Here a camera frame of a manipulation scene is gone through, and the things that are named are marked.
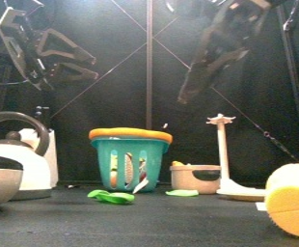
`black floor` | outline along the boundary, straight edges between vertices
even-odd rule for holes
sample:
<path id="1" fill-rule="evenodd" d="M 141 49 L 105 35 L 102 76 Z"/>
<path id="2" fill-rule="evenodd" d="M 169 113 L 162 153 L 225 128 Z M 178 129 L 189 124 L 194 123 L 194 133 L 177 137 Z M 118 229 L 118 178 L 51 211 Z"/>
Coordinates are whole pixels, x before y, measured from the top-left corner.
<path id="1" fill-rule="evenodd" d="M 161 186 L 118 206 L 88 199 L 93 189 L 58 188 L 50 198 L 0 205 L 0 247 L 299 247 L 254 203 L 172 197 Z"/>

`metal rod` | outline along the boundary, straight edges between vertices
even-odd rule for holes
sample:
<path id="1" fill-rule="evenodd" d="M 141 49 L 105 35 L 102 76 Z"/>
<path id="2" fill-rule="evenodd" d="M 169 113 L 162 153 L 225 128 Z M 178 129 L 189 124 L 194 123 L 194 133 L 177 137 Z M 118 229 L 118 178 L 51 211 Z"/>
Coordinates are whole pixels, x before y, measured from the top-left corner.
<path id="1" fill-rule="evenodd" d="M 153 3 L 146 0 L 146 91 L 145 91 L 145 128 L 152 129 L 152 66 L 153 66 Z"/>
<path id="2" fill-rule="evenodd" d="M 278 22 L 280 22 L 280 35 L 281 35 L 281 41 L 282 41 L 282 47 L 284 47 L 284 53 L 285 53 L 285 59 L 286 59 L 293 100 L 294 100 L 297 117 L 299 117 L 299 76 L 297 76 L 297 69 L 294 66 L 294 57 L 293 57 L 289 33 L 286 30 L 282 29 L 282 25 L 286 21 L 285 13 L 282 10 L 282 5 L 277 6 L 277 16 L 278 16 Z"/>

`round sponge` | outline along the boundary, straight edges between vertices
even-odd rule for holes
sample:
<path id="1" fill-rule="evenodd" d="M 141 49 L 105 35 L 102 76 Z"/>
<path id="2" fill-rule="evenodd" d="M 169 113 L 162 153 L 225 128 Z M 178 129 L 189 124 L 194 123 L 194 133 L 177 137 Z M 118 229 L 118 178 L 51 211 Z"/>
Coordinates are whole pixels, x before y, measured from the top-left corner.
<path id="1" fill-rule="evenodd" d="M 286 164 L 270 174 L 265 207 L 276 225 L 299 236 L 299 164 Z"/>

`white kettle body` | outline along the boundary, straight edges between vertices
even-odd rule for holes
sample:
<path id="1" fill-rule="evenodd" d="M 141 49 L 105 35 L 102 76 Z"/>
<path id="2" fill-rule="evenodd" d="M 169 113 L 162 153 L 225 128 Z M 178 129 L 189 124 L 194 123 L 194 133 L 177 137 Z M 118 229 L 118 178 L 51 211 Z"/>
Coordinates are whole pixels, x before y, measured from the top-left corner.
<path id="1" fill-rule="evenodd" d="M 11 200 L 37 199 L 50 196 L 50 168 L 43 154 L 49 146 L 49 132 L 42 124 L 29 116 L 17 112 L 0 112 L 0 122 L 19 120 L 31 124 L 39 137 L 37 149 L 33 150 L 19 141 L 19 135 L 11 131 L 6 139 L 0 140 L 0 156 L 10 158 L 22 166 L 18 193 Z"/>

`black fabric backdrop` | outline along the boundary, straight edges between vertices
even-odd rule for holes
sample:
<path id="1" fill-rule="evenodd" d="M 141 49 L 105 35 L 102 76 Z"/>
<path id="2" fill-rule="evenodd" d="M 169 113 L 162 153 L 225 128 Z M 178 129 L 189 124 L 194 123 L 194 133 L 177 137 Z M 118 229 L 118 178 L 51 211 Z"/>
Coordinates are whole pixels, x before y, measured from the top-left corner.
<path id="1" fill-rule="evenodd" d="M 145 1 L 136 0 L 51 2 L 51 27 L 96 57 L 93 70 L 98 79 L 65 81 L 49 93 L 38 92 L 29 84 L 7 88 L 3 110 L 33 115 L 37 105 L 51 109 L 61 183 L 100 181 L 96 150 L 88 139 L 93 128 L 145 127 L 145 7 Z M 299 69 L 299 11 L 294 18 L 292 43 Z M 176 18 L 164 1 L 153 1 L 152 128 L 160 130 L 168 124 L 173 136 L 160 181 L 169 182 L 172 160 L 218 164 L 216 127 L 205 121 L 221 113 L 236 117 L 225 125 L 230 178 L 241 184 L 262 184 L 274 169 L 294 160 L 253 123 L 299 157 L 299 116 L 277 12 L 270 10 L 246 56 L 224 68 L 212 81 L 217 92 L 248 118 L 212 89 L 204 90 L 188 105 L 176 103 L 186 72 L 184 65 L 190 63 L 206 25 L 205 17 Z"/>

